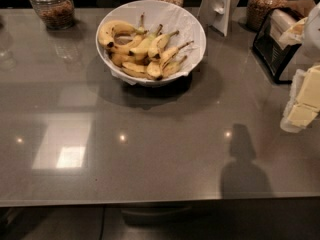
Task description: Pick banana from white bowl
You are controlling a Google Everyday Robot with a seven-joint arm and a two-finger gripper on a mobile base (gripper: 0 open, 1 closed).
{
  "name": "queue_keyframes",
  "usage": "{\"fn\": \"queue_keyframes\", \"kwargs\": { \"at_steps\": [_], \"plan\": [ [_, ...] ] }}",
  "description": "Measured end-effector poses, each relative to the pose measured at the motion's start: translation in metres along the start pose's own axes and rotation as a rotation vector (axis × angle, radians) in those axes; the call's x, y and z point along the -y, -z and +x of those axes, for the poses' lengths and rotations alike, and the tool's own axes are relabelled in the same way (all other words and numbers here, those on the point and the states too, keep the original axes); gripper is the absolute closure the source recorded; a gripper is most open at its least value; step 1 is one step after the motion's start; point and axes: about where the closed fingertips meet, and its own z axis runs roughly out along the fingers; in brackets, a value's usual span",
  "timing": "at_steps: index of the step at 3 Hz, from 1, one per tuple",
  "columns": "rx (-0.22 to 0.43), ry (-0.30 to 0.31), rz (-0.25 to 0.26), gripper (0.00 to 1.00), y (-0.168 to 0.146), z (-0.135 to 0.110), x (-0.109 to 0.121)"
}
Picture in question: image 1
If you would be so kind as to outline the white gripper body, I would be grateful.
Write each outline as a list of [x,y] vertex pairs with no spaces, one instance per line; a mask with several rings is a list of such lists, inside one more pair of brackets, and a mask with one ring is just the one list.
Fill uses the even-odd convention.
[[295,75],[293,76],[292,83],[290,86],[290,92],[289,92],[289,100],[286,104],[286,107],[283,111],[283,116],[280,121],[280,128],[289,133],[299,133],[301,131],[301,128],[298,126],[294,126],[288,119],[289,113],[291,109],[293,108],[293,105],[295,103],[295,99],[302,87],[303,80],[305,77],[305,71],[301,69],[297,69],[295,72]]

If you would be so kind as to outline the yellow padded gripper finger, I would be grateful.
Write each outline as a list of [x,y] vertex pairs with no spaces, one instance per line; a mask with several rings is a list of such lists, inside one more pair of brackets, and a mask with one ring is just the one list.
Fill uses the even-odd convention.
[[307,70],[296,101],[320,109],[320,66],[314,66]]
[[297,104],[291,109],[288,115],[288,120],[294,126],[306,127],[316,118],[317,115],[318,112],[313,110],[311,107]]

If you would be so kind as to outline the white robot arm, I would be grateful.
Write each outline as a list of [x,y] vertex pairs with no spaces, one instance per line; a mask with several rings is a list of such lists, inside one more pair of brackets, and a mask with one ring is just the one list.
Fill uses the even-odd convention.
[[280,121],[280,128],[291,133],[306,129],[320,112],[320,3],[285,34],[296,37],[292,30],[299,26],[303,26],[301,51],[313,65],[307,71],[298,69],[292,80],[289,100]]

